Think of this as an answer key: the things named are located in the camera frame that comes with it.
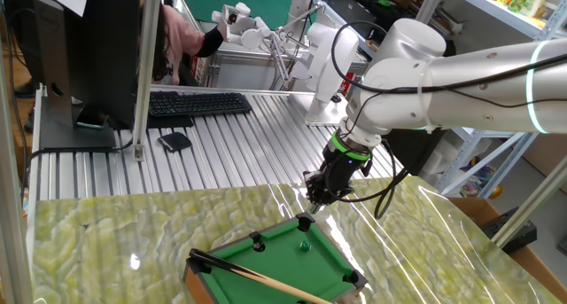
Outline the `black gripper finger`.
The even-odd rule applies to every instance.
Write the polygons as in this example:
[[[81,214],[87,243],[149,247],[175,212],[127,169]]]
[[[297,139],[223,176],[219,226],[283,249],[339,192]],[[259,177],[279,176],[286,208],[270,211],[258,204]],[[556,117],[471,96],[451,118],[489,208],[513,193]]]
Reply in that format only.
[[[323,172],[304,171],[303,178],[307,188],[307,199],[311,205],[309,212],[316,214],[330,203],[330,195],[325,184]]]
[[[346,196],[353,193],[353,187],[347,186],[340,190],[328,189],[328,204],[331,205],[335,202],[347,203]]]

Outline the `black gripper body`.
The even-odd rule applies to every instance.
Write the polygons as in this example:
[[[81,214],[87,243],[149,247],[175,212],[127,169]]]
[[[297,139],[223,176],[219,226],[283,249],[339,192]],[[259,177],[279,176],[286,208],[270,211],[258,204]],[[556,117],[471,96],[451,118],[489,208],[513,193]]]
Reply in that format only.
[[[366,147],[355,150],[340,149],[327,143],[323,149],[322,193],[324,197],[344,197],[353,192],[351,177],[370,159]]]

